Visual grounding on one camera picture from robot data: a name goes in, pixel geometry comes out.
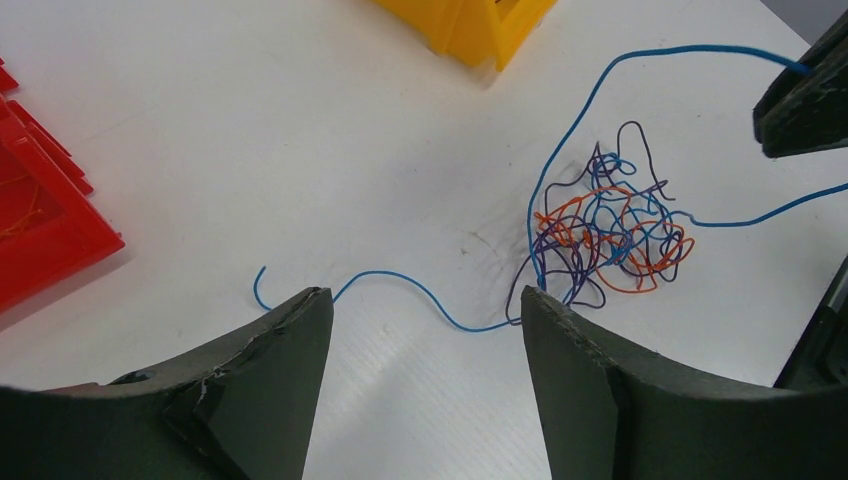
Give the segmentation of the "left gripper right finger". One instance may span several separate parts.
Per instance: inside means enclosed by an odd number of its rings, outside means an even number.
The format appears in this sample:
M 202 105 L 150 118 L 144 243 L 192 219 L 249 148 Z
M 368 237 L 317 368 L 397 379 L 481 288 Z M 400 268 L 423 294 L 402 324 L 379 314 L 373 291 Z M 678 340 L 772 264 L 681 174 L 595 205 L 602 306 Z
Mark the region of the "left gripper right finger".
M 843 479 L 847 390 L 749 384 L 671 360 L 521 295 L 522 334 L 555 479 Z

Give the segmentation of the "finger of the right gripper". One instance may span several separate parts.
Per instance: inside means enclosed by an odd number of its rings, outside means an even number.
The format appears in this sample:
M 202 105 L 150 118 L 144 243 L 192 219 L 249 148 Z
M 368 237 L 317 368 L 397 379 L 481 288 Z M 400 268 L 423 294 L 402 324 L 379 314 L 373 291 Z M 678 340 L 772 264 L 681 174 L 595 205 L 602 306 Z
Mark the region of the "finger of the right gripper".
M 847 146 L 847 15 L 785 68 L 753 110 L 754 137 L 769 158 Z

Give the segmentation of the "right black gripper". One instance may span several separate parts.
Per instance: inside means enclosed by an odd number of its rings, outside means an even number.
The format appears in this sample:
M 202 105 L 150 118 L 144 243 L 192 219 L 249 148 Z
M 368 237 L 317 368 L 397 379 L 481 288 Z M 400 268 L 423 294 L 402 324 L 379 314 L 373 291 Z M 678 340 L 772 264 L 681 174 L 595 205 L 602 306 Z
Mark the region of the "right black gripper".
M 847 385 L 847 259 L 844 259 L 782 368 L 775 388 Z

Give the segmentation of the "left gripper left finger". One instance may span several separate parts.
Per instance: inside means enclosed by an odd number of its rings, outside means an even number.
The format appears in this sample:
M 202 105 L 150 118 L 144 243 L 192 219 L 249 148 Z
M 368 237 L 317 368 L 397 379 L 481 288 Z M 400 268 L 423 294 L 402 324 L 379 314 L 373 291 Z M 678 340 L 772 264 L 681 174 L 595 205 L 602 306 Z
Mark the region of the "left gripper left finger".
M 99 385 L 1 390 L 5 479 L 299 479 L 332 333 L 331 292 Z

